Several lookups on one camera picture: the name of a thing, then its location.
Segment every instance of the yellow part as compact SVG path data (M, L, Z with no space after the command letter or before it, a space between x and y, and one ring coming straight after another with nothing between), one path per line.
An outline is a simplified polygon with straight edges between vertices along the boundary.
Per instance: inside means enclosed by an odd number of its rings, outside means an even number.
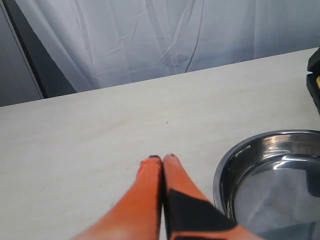
M320 89L320 76L318 76L315 81L316 81L316 84L318 85L318 88Z

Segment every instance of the white curtain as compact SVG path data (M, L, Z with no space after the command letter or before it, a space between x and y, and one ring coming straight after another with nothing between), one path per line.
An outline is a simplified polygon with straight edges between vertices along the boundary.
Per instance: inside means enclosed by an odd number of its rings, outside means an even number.
M319 0L16 2L78 92L320 44Z

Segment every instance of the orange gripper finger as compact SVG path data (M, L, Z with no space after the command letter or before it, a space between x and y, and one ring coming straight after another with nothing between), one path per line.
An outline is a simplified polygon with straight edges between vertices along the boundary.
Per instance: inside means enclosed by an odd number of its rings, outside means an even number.
M143 160L126 194L106 215L73 240L158 240L162 174L160 157Z
M260 240L219 212L192 182L179 159L163 159L168 240Z

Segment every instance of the white table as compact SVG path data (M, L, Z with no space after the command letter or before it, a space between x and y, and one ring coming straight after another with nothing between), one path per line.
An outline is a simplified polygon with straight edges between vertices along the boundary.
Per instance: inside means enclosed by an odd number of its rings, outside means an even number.
M0 108L0 238L72 237L112 207L149 155L178 155L212 200L215 169L239 141L320 129L306 88L313 52Z

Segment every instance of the stainless steel bowl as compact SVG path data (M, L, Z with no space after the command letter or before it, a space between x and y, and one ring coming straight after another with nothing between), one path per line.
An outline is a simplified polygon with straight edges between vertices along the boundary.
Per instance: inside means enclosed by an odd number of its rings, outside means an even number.
M250 137L219 163L214 204L266 239L320 239L319 156L320 131Z

